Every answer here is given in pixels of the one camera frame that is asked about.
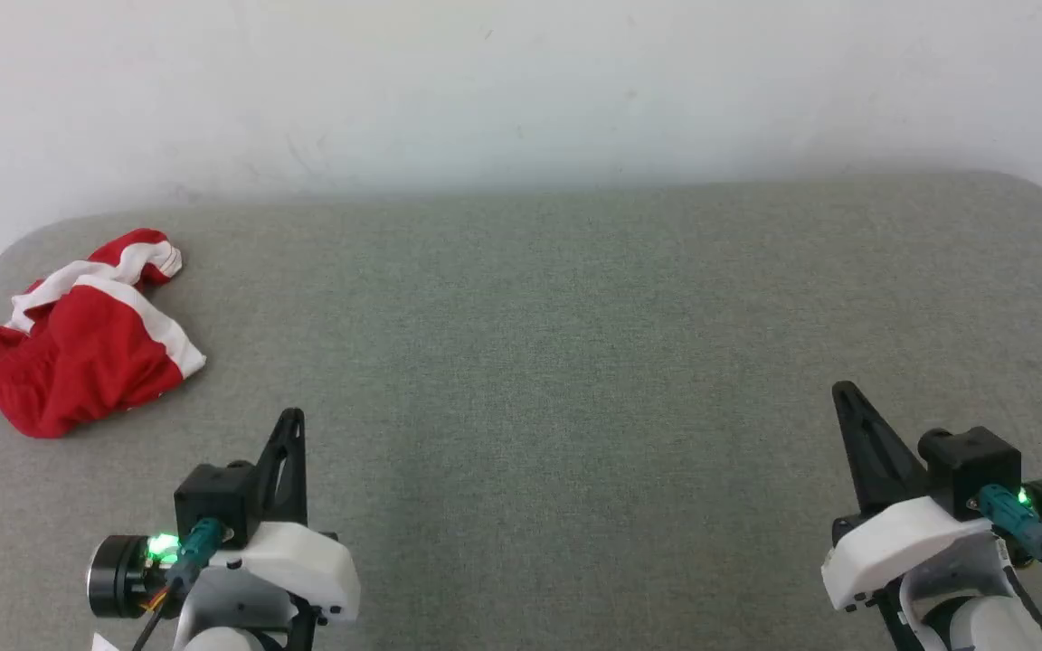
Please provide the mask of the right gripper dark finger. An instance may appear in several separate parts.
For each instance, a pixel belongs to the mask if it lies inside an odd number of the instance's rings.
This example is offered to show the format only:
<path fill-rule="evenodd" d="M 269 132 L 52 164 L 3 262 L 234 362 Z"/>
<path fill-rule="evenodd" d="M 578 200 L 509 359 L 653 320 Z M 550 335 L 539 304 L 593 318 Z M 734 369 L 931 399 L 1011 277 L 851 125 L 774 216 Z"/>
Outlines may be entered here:
<path fill-rule="evenodd" d="M 873 516 L 927 494 L 926 469 L 852 381 L 834 383 L 832 400 L 859 514 Z"/>

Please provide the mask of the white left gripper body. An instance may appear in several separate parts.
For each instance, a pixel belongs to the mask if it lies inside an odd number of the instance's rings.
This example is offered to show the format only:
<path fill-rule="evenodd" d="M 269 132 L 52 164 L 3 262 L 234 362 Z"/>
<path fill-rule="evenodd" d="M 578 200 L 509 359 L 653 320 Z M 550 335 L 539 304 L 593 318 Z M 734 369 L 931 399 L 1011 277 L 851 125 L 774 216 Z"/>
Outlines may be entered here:
<path fill-rule="evenodd" d="M 205 569 L 205 622 L 286 627 L 301 600 L 330 623 L 358 618 L 363 590 L 351 552 L 302 524 L 265 522 L 240 551 Z"/>

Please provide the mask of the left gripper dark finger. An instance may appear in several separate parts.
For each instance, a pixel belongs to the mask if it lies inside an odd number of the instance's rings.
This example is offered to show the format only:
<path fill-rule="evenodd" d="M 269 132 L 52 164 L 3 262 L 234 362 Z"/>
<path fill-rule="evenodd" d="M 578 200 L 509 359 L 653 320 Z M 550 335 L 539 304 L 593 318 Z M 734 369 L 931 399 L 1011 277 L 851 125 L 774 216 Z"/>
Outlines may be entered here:
<path fill-rule="evenodd" d="M 305 412 L 286 408 L 255 465 L 252 511 L 260 522 L 308 523 Z"/>

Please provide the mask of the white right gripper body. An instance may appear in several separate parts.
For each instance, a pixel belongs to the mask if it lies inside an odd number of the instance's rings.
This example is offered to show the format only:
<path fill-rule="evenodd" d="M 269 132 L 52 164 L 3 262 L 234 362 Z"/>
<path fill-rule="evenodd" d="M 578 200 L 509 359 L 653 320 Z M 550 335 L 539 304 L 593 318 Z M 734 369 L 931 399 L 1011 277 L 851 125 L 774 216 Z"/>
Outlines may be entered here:
<path fill-rule="evenodd" d="M 946 590 L 997 589 L 998 543 L 987 519 L 959 522 L 931 497 L 885 508 L 844 534 L 827 553 L 821 577 L 832 608 L 848 609 L 895 580 L 908 596 Z"/>

